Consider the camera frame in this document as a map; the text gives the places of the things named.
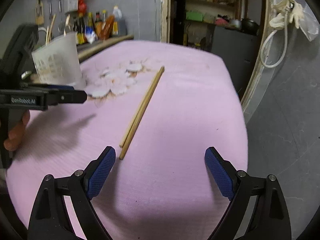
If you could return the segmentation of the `person left hand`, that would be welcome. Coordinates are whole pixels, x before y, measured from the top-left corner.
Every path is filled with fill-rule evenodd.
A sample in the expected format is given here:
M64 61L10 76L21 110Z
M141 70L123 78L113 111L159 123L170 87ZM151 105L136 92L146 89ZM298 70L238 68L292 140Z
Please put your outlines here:
M4 148L8 151L15 151L22 143L27 124L30 120L30 112L27 110L22 119L8 133L8 138L4 141Z

